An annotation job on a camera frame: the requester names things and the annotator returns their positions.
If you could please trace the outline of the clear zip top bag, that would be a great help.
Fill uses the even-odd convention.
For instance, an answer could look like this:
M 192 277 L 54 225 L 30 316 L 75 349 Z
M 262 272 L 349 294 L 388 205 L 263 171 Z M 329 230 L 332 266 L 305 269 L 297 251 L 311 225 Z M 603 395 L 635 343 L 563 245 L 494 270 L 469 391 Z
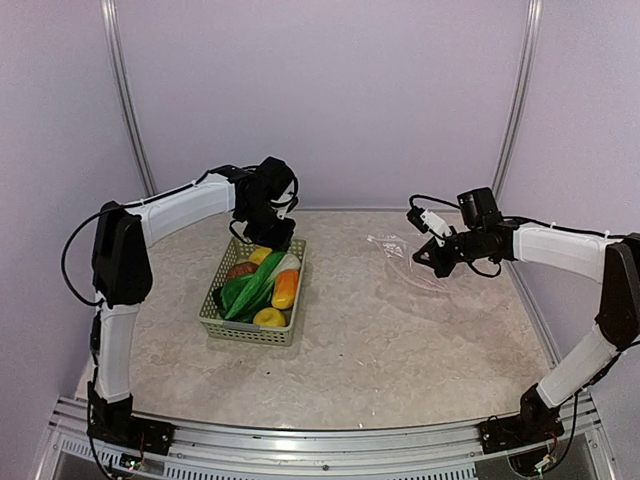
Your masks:
M 395 234 L 369 234 L 367 241 L 385 257 L 386 265 L 405 283 L 425 292 L 450 294 L 446 280 L 440 280 L 428 268 L 413 261 L 415 248 Z

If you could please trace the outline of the green cucumber toy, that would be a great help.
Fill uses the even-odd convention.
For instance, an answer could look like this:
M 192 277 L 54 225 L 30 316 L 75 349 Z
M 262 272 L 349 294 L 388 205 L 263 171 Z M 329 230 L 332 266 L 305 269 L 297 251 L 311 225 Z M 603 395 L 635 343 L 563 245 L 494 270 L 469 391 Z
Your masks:
M 237 321 L 263 304 L 273 288 L 276 277 L 274 272 L 285 256 L 284 252 L 272 252 L 253 275 L 228 282 L 221 293 L 223 306 L 219 311 L 222 318 Z

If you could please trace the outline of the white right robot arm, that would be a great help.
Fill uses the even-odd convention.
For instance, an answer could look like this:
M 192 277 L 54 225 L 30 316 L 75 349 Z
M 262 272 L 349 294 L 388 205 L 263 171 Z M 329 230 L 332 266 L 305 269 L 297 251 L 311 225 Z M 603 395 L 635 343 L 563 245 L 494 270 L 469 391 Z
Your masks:
M 428 208 L 436 197 L 414 194 L 409 222 L 428 235 L 414 254 L 416 263 L 440 279 L 459 266 L 490 277 L 481 261 L 511 264 L 523 274 L 532 301 L 547 327 L 560 329 L 552 314 L 568 315 L 577 327 L 552 370 L 524 393 L 511 433 L 535 442 L 572 396 L 599 382 L 639 343 L 639 236 L 577 229 L 500 211 L 492 190 L 460 194 L 449 207 L 460 214 L 454 227 Z

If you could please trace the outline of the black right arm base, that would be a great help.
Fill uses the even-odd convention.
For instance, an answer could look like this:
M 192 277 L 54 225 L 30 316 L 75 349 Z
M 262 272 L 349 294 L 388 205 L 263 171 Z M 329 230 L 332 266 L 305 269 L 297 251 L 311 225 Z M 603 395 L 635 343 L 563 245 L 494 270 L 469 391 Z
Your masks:
M 537 384 L 533 385 L 521 396 L 517 414 L 491 416 L 477 425 L 483 453 L 516 449 L 562 436 L 565 430 L 559 410 L 548 407 L 537 392 Z

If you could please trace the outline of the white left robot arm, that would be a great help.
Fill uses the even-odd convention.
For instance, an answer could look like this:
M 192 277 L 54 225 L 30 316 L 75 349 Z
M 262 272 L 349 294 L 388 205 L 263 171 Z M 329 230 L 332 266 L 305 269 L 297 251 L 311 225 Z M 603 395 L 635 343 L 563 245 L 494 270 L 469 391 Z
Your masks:
M 91 393 L 106 406 L 99 424 L 121 445 L 140 434 L 130 408 L 129 364 L 136 317 L 153 286 L 149 249 L 209 217 L 229 214 L 241 223 L 240 239 L 274 250 L 288 248 L 299 183 L 282 160 L 257 166 L 223 165 L 173 190 L 131 204 L 109 202 L 98 215 L 91 259 L 96 313 L 90 349 L 96 377 Z

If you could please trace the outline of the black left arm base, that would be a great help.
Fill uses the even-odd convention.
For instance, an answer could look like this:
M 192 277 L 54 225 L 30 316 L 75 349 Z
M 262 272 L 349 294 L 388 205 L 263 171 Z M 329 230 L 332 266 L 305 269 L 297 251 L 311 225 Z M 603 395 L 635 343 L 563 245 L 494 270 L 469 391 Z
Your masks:
M 175 433 L 173 424 L 133 415 L 129 401 L 89 406 L 90 438 L 143 454 L 168 455 Z

